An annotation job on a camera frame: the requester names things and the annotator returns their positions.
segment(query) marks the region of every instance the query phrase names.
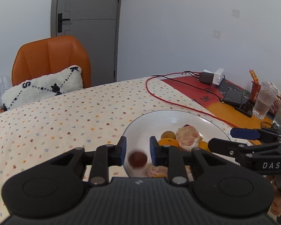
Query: human hand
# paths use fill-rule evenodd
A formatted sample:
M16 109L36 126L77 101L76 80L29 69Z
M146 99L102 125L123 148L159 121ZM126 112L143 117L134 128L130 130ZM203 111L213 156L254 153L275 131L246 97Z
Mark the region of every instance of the human hand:
M276 181L274 180L274 176L267 176L266 178L269 181L272 181L272 185L273 185L274 192L275 192L275 196L274 196L273 203L271 205L270 212L273 215L279 217L279 216L281 216L281 192L277 188Z

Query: table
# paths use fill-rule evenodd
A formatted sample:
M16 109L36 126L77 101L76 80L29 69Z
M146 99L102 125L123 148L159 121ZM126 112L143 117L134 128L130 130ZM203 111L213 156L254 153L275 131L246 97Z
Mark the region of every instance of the table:
M190 112L149 95L145 89L146 80L141 78L82 89L1 113L0 222L9 216L1 199L1 188L12 175L75 147L94 151L104 144L117 144L129 123L145 113L168 109ZM151 80L148 86L157 96L208 113L159 79ZM210 116L200 115L230 136L229 126ZM123 167L117 166L110 167L109 174L110 177L127 176Z

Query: metal pin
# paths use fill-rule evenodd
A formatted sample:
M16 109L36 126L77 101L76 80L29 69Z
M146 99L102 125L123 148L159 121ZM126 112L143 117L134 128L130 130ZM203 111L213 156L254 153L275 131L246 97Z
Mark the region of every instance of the metal pin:
M187 179L185 177L182 176L176 176L172 179L173 183L181 185L181 184L185 184Z
M105 182L105 178L103 177L93 177L91 178L90 182L95 185L101 185Z

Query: white plate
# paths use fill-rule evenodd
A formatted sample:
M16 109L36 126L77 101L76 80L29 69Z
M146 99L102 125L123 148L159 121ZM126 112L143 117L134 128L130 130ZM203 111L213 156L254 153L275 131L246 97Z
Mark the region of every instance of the white plate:
M230 140L222 129L196 114L175 110L150 112L131 122L123 133L123 136L127 137L127 150L124 162L127 174L131 177L146 177L146 166L134 169L129 165L127 159L130 154L134 151L142 151L148 157L147 164L152 162L149 146L150 137L155 136L157 141L159 141L163 132L173 131L176 133L178 128L186 124L194 126L202 136L203 141L208 142L212 138ZM230 161L234 160L230 157L225 158Z

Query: door frame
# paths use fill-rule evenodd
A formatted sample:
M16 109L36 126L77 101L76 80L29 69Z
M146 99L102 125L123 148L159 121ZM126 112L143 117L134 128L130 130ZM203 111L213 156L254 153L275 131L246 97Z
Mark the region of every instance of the door frame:
M50 31L51 37L57 36L57 0L51 1L51 23L50 23Z
M57 1L51 1L51 24L50 24L50 31L51 37L57 36ZM120 23L120 11L121 11L121 3L122 0L118 0L117 6L117 21L116 21L116 35L115 35L115 42L114 42L114 81L117 81L117 61L118 61L118 38L119 38L119 23Z

